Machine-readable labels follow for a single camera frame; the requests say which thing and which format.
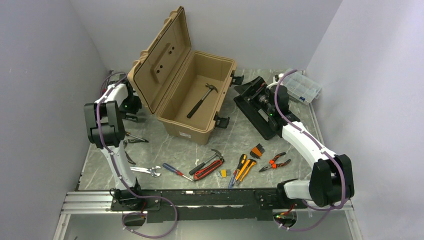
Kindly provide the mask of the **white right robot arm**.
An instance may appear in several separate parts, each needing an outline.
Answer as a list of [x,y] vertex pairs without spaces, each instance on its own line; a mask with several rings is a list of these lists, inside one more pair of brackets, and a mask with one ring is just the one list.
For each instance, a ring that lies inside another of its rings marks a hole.
[[265,139],[275,136],[290,143],[308,162],[311,176],[277,185],[276,203],[287,208],[300,201],[312,201],[319,207],[336,208],[355,194],[352,163],[345,154],[324,146],[289,109],[289,91],[279,82],[270,85],[258,76],[238,85],[236,106]]

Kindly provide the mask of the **large black-handled hammer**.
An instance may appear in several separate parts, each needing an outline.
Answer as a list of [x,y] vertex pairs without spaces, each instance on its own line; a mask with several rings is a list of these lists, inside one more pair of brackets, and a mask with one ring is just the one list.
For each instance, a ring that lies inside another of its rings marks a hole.
[[199,109],[199,107],[202,105],[202,103],[204,102],[204,100],[207,98],[207,96],[212,92],[215,91],[218,93],[218,89],[209,83],[206,83],[205,86],[208,88],[207,92],[203,95],[203,97],[196,103],[196,105],[191,109],[191,111],[186,115],[186,117],[188,119],[190,119],[195,112]]

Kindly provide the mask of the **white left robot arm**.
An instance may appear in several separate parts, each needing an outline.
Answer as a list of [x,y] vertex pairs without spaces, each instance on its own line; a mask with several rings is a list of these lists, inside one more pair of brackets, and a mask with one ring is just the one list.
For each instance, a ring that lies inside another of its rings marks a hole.
[[132,97],[132,86],[124,77],[106,88],[98,100],[83,106],[87,137],[106,157],[115,181],[113,199],[131,210],[144,203],[137,177],[131,171],[124,148],[126,136],[120,106]]

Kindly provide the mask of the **tan plastic toolbox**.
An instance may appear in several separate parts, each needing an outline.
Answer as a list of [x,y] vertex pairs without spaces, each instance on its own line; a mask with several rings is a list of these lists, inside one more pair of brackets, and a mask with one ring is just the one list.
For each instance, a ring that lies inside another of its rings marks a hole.
[[[214,129],[229,124],[229,119],[219,113],[229,88],[244,80],[235,75],[236,69],[232,58],[192,50],[185,9],[179,6],[133,62],[127,77],[141,102],[169,135],[205,145]],[[212,91],[187,118],[208,91],[206,84],[214,85],[218,92]]]

